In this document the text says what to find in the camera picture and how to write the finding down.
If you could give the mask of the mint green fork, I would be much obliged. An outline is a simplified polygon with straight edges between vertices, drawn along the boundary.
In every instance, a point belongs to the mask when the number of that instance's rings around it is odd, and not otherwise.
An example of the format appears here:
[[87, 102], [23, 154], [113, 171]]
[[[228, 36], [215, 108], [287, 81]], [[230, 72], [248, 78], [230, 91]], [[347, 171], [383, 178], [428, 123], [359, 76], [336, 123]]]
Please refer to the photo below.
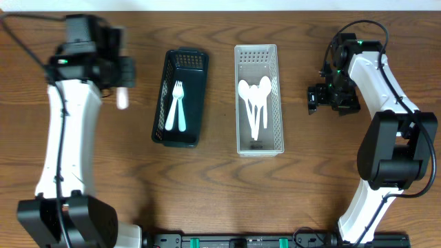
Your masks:
[[185, 113], [183, 109], [183, 97], [185, 96], [185, 93], [183, 90], [183, 82], [177, 81], [176, 84], [178, 88], [178, 128], [181, 132], [184, 132], [187, 129]]

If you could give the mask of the white wooden fork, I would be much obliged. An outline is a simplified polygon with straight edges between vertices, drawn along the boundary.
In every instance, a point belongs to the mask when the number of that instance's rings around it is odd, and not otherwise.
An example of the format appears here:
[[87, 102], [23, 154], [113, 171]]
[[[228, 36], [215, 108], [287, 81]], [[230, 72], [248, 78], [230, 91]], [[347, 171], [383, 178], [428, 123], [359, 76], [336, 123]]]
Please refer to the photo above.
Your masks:
[[167, 119], [165, 122], [165, 129], [167, 131], [171, 131], [174, 126], [174, 118], [175, 118], [175, 112], [176, 112], [176, 106], [178, 103], [178, 100], [181, 100], [184, 96], [183, 92], [183, 84], [181, 81], [176, 81], [174, 84], [174, 88], [172, 90], [172, 104], [169, 110], [169, 113], [167, 115]]
[[119, 110], [125, 110], [129, 107], [130, 100], [127, 87], [118, 87], [116, 89], [116, 106]]

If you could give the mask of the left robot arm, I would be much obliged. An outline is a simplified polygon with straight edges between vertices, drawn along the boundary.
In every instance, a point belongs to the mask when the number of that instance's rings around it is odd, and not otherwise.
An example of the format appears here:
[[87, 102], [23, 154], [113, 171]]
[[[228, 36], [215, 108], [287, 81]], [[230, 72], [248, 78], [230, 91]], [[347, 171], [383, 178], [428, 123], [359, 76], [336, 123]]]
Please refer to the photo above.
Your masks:
[[93, 153], [103, 91], [128, 106], [134, 60], [121, 55], [124, 31], [91, 14], [65, 17], [66, 40], [45, 65], [50, 100], [48, 146], [32, 200], [17, 218], [40, 247], [140, 247], [142, 229], [118, 220], [95, 196]]

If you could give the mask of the white plastic spoon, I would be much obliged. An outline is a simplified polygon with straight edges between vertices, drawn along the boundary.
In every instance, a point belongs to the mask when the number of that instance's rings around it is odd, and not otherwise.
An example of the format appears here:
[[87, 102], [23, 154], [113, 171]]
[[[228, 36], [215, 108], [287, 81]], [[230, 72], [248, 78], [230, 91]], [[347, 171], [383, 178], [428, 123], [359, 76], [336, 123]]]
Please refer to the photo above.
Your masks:
[[258, 133], [260, 128], [260, 112], [263, 108], [263, 103], [266, 101], [265, 93], [258, 87], [254, 86], [254, 105], [256, 106], [256, 120], [254, 127], [254, 140], [258, 139]]
[[251, 128], [251, 133], [254, 133], [254, 120], [252, 118], [252, 112], [249, 108], [249, 85], [245, 80], [240, 80], [238, 82], [238, 94], [245, 102], [245, 109], [247, 111], [247, 118], [249, 121], [249, 126]]
[[268, 76], [263, 76], [259, 84], [259, 94], [260, 94], [259, 100], [260, 100], [260, 104], [263, 107], [263, 127], [265, 129], [267, 128], [267, 123], [268, 123], [267, 97], [270, 92], [271, 92], [271, 80], [269, 79]]
[[252, 85], [250, 87], [250, 98], [249, 101], [252, 105], [252, 117], [254, 122], [254, 129], [252, 137], [255, 141], [258, 140], [258, 133], [260, 128], [260, 109], [261, 109], [261, 93], [257, 85]]

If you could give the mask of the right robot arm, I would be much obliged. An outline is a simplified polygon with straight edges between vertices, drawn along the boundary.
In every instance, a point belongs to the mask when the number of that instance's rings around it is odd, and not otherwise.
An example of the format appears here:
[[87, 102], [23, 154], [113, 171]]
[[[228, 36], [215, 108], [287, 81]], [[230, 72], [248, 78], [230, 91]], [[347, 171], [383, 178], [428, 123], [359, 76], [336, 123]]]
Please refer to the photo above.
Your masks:
[[328, 51], [333, 60], [325, 62], [320, 73], [325, 82], [307, 90], [308, 112], [327, 105], [341, 116], [355, 114], [360, 111], [356, 95], [360, 92], [371, 124], [357, 153], [358, 188], [338, 219], [337, 234], [324, 245], [372, 247], [386, 210], [424, 177], [434, 154], [438, 120], [432, 112], [421, 112], [402, 91], [380, 41], [340, 33]]

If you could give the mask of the black perforated plastic basket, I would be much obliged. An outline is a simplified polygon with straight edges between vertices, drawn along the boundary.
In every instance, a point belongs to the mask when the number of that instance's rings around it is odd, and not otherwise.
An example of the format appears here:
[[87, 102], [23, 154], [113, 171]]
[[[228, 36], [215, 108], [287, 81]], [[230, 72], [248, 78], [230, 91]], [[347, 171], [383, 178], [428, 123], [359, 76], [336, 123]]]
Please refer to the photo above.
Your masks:
[[[168, 147], [196, 147], [201, 132], [205, 88], [209, 67], [208, 54], [196, 49], [181, 47], [169, 50], [165, 55], [163, 73], [152, 128], [152, 140]], [[165, 122], [172, 104], [172, 90], [176, 81], [183, 82], [183, 109], [187, 129], [178, 128], [178, 103], [174, 126], [165, 129]]]

